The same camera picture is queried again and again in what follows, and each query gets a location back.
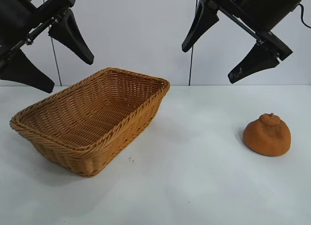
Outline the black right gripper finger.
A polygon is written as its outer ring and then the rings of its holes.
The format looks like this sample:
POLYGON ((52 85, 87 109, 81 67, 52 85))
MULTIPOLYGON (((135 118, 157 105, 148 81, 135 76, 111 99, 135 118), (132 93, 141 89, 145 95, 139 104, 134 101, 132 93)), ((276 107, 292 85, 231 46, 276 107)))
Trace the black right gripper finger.
POLYGON ((246 57, 228 74, 230 83, 237 81, 260 71, 272 69, 279 65, 273 49, 266 43, 256 43, 246 57))
POLYGON ((197 40, 219 21, 219 6, 212 0, 199 0, 190 30, 182 43, 182 51, 188 52, 197 40))

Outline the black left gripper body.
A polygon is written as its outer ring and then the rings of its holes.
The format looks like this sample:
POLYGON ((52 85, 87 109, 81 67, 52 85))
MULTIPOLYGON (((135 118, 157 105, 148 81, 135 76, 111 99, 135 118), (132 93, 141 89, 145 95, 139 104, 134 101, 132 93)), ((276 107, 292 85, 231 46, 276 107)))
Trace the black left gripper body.
POLYGON ((0 0, 0 66, 22 46, 31 45, 75 4, 75 0, 47 0, 35 7, 31 1, 0 0))

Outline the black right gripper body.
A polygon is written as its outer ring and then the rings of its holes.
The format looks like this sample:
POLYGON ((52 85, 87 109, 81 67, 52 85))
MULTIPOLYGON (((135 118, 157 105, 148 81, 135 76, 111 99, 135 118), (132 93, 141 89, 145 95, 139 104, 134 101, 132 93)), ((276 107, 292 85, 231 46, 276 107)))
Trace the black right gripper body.
POLYGON ((285 60, 292 50, 271 30, 278 25, 302 0, 206 0, 216 5, 258 42, 267 43, 280 60, 285 60))

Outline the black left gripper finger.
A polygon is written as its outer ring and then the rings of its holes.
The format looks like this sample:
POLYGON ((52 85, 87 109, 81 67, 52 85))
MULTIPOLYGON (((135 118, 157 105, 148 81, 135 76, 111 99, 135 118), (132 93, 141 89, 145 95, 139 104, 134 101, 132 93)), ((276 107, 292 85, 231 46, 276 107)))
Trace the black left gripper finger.
POLYGON ((23 53, 18 50, 9 61, 0 67, 0 79, 28 85, 51 93, 54 82, 41 72, 23 53))
POLYGON ((85 63, 93 64, 94 55, 84 41, 71 9, 67 9, 61 19, 51 26, 48 34, 69 48, 85 63))

